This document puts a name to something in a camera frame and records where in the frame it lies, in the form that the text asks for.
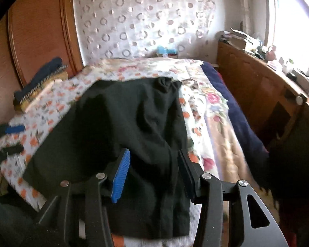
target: navy blue blanket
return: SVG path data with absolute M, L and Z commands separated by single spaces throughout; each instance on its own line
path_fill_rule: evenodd
M 252 176 L 259 186 L 268 188 L 269 153 L 252 131 L 237 101 L 224 84 L 218 72 L 208 62 L 204 62 L 201 67 L 213 87 L 228 100 L 228 115 Z

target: wooden desk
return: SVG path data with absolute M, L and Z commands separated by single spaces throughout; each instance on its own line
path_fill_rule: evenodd
M 265 146 L 277 135 L 286 138 L 301 109 L 309 107 L 309 97 L 296 83 L 229 44 L 219 42 L 218 65 L 226 86 Z M 297 96 L 307 103 L 299 106 Z

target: wardrobe door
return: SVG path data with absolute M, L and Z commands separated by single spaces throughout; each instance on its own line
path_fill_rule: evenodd
M 14 63 L 26 85 L 54 57 L 76 73 L 64 22 L 64 0 L 17 0 L 8 12 L 8 32 Z
M 5 14 L 0 20 L 0 123 L 8 122 L 14 116 L 13 93 L 20 88 L 11 58 Z

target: wooden board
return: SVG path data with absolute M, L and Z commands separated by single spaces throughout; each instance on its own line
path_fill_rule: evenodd
M 222 42 L 218 45 L 218 64 L 226 86 L 256 135 L 267 145 L 279 132 L 278 142 L 283 142 L 301 109 L 309 109 L 309 97 L 304 91 L 264 61 Z M 297 96 L 307 102 L 305 107 L 297 105 Z
M 20 88 L 10 53 L 7 15 L 5 15 L 0 21 L 0 123 L 7 122 L 13 117 L 15 113 L 12 105 L 13 93 Z
M 67 48 L 70 54 L 70 59 L 73 62 L 76 72 L 83 69 L 83 62 L 81 58 L 77 29 L 74 20 L 73 0 L 64 0 L 63 3 L 63 18 L 65 25 L 66 41 L 68 42 Z
M 70 77 L 75 75 L 63 29 L 63 8 L 63 0 L 17 0 L 9 9 L 9 40 L 23 86 L 54 57 L 68 65 Z

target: black cloth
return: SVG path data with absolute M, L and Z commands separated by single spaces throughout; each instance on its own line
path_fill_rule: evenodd
M 33 227 L 35 215 L 16 192 L 0 197 L 0 247 L 18 247 Z
M 309 120 L 301 115 L 289 136 L 270 150 L 274 199 L 309 199 Z
M 48 198 L 62 180 L 83 181 L 128 148 L 122 197 L 108 206 L 111 231 L 147 239 L 188 235 L 190 201 L 177 162 L 178 150 L 187 148 L 180 86 L 164 77 L 94 83 L 39 147 L 24 179 Z
M 4 147 L 0 150 L 0 164 L 7 159 L 8 155 L 21 153 L 24 150 L 23 145 L 17 143 L 14 146 Z
M 58 231 L 36 226 L 26 235 L 20 247 L 69 247 Z

